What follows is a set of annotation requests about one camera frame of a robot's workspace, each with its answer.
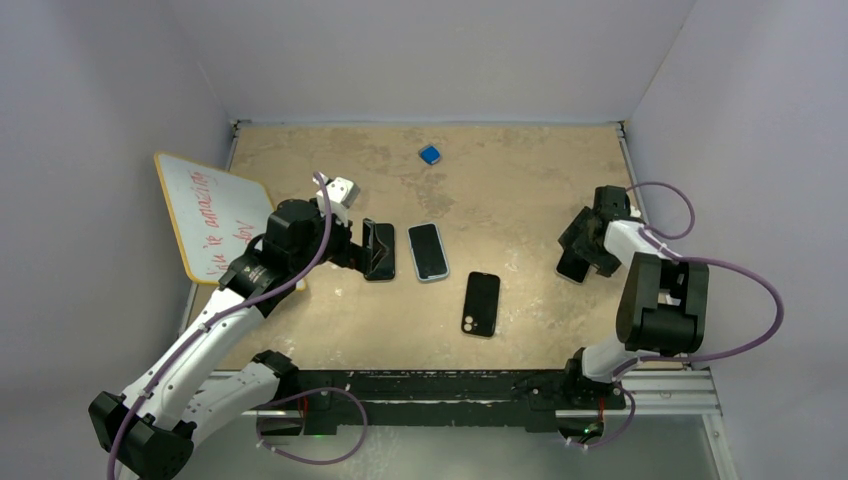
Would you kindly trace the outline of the black phone case edge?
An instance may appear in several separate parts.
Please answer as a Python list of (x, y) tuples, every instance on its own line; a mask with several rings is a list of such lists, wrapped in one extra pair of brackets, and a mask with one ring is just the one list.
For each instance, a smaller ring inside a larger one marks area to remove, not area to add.
[(461, 318), (461, 331), (467, 335), (491, 338), (495, 334), (501, 280), (497, 275), (470, 272)]

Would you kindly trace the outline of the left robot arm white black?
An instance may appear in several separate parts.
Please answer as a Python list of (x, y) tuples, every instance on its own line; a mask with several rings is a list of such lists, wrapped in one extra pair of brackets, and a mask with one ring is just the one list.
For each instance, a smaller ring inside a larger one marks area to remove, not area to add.
[(396, 261), (395, 231), (387, 223), (362, 223), (352, 239), (347, 202), (319, 193), (281, 202), (264, 233), (233, 260), (201, 314), (166, 353), (121, 393), (102, 392), (88, 413), (108, 453), (107, 475), (130, 471), (141, 479), (171, 479), (194, 449), (241, 413), (292, 404), (306, 407), (311, 391), (287, 356), (271, 350), (220, 385), (204, 389), (216, 364), (323, 263), (389, 280)]

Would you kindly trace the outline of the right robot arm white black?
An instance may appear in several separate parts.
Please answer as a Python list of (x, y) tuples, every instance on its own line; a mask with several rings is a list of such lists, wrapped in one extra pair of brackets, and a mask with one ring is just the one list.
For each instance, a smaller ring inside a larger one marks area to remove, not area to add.
[(566, 363), (561, 392), (569, 404), (584, 407), (610, 392), (644, 356), (676, 358), (700, 348), (709, 268), (681, 260), (667, 238), (646, 223), (626, 188), (612, 185), (596, 188), (592, 205), (560, 235), (560, 276), (581, 284), (591, 270), (603, 277), (627, 271), (613, 333)]

